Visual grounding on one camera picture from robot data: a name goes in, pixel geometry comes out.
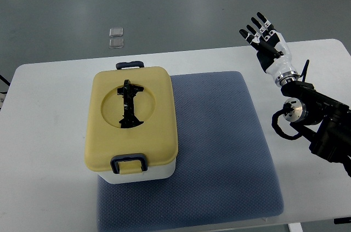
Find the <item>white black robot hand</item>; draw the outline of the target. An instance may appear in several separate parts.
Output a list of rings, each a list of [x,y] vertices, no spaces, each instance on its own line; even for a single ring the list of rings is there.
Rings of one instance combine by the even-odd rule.
[[[254,27],[247,25],[239,33],[256,50],[262,70],[278,87],[298,80],[298,72],[291,64],[292,54],[282,34],[260,12],[251,21]]]

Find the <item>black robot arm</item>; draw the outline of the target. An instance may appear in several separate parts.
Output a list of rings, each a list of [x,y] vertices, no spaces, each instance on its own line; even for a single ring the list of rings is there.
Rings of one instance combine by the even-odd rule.
[[[305,137],[312,154],[331,163],[341,163],[350,175],[350,108],[323,95],[307,83],[306,61],[299,80],[287,79],[281,87],[289,97],[272,116],[274,131],[287,140]]]

